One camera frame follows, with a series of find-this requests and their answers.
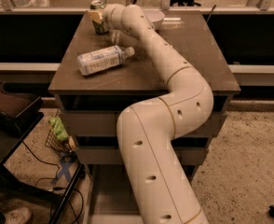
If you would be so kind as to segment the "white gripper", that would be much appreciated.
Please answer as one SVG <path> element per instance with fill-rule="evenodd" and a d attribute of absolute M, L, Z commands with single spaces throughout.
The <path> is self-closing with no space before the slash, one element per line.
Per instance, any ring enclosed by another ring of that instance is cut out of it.
<path fill-rule="evenodd" d="M 103 11 L 91 9 L 88 13 L 94 23 L 103 24 L 105 22 L 110 29 L 123 31 L 122 13 L 124 10 L 125 7 L 120 4 L 108 4 Z"/>

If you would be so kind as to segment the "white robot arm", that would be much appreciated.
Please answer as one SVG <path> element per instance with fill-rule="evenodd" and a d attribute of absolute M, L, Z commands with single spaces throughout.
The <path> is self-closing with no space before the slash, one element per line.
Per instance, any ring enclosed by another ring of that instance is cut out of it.
<path fill-rule="evenodd" d="M 168 93 L 130 105 L 116 135 L 144 224 L 209 224 L 171 141 L 195 131 L 212 113 L 212 89 L 200 72 L 155 31 L 144 11 L 113 4 L 93 21 L 138 39 Z"/>

